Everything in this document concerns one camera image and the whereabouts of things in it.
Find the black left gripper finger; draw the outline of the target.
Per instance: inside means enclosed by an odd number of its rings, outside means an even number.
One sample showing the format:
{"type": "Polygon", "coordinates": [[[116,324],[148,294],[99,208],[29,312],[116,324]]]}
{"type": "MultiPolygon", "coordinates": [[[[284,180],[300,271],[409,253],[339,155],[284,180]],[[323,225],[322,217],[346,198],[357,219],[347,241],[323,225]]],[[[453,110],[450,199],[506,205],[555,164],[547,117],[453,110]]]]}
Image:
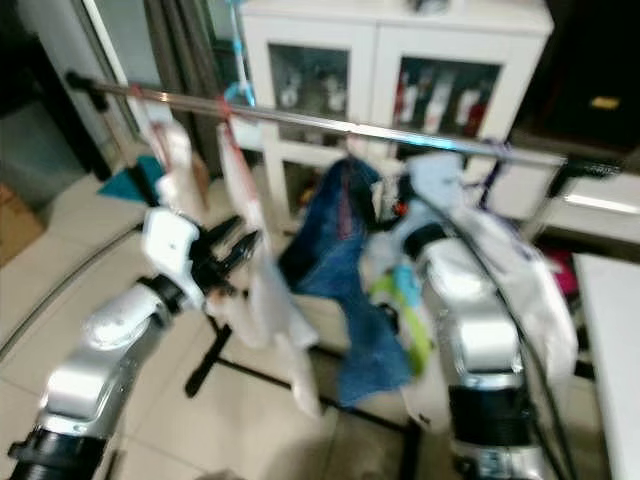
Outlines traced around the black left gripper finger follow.
{"type": "Polygon", "coordinates": [[[227,256],[221,260],[221,271],[224,275],[234,273],[238,268],[252,259],[253,252],[259,247],[261,233],[246,233],[230,247],[227,256]]]}
{"type": "Polygon", "coordinates": [[[210,250],[233,250],[241,239],[244,219],[241,215],[232,215],[207,230],[207,246],[210,250]]]}

